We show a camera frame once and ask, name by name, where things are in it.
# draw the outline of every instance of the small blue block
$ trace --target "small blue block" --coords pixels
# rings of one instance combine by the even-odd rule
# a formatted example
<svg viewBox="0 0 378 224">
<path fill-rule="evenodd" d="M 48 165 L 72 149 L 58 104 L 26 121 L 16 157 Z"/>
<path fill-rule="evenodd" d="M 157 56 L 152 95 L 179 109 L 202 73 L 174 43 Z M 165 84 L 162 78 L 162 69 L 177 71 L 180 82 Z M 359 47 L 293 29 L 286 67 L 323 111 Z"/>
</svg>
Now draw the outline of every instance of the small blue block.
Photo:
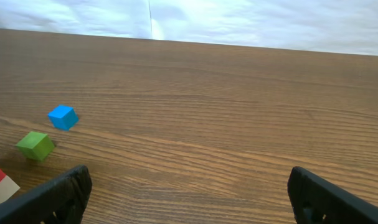
<svg viewBox="0 0 378 224">
<path fill-rule="evenodd" d="M 47 115 L 55 128 L 68 131 L 78 122 L 78 116 L 71 106 L 58 105 Z"/>
</svg>

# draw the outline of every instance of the white fabric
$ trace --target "white fabric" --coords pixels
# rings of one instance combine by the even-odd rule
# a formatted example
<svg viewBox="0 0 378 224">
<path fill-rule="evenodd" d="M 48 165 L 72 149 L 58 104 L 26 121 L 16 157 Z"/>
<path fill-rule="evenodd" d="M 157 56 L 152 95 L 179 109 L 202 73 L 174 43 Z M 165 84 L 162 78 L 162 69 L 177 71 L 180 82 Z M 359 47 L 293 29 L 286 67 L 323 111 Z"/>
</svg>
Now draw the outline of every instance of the white fabric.
<svg viewBox="0 0 378 224">
<path fill-rule="evenodd" d="M 12 197 L 19 189 L 20 187 L 9 176 L 5 176 L 0 181 L 0 203 Z"/>
<path fill-rule="evenodd" d="M 378 0 L 0 0 L 0 28 L 378 55 Z"/>
</svg>

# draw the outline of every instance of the green cube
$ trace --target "green cube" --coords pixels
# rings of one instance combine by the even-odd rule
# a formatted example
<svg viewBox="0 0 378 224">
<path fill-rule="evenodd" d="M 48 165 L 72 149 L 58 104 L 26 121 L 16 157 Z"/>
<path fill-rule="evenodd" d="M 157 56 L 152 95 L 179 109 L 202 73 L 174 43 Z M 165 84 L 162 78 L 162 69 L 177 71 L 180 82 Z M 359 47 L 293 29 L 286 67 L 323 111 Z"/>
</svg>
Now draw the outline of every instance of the green cube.
<svg viewBox="0 0 378 224">
<path fill-rule="evenodd" d="M 31 131 L 16 144 L 23 155 L 30 159 L 43 161 L 54 149 L 54 144 L 47 134 Z"/>
</svg>

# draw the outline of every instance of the wood grain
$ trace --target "wood grain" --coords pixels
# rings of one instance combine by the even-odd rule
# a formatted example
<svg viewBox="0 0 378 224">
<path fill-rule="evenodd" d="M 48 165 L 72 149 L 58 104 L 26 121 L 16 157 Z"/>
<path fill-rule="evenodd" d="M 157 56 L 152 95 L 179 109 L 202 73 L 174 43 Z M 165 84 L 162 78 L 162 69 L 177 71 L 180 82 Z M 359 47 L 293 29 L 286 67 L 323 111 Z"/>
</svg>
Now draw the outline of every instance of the wood grain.
<svg viewBox="0 0 378 224">
<path fill-rule="evenodd" d="M 22 194 L 77 164 L 83 223 L 294 223 L 293 166 L 378 206 L 378 57 L 0 30 L 0 168 Z"/>
</svg>

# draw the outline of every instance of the white block face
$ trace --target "white block face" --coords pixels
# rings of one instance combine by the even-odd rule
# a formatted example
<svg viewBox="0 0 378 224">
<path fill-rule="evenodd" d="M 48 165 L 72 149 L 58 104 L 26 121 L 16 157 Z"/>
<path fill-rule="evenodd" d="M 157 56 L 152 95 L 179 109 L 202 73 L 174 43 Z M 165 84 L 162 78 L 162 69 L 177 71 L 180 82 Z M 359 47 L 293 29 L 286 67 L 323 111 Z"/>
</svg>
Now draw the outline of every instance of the white block face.
<svg viewBox="0 0 378 224">
<path fill-rule="evenodd" d="M 0 203 L 12 197 L 19 189 L 20 187 L 9 176 L 5 176 L 0 181 Z"/>
</svg>

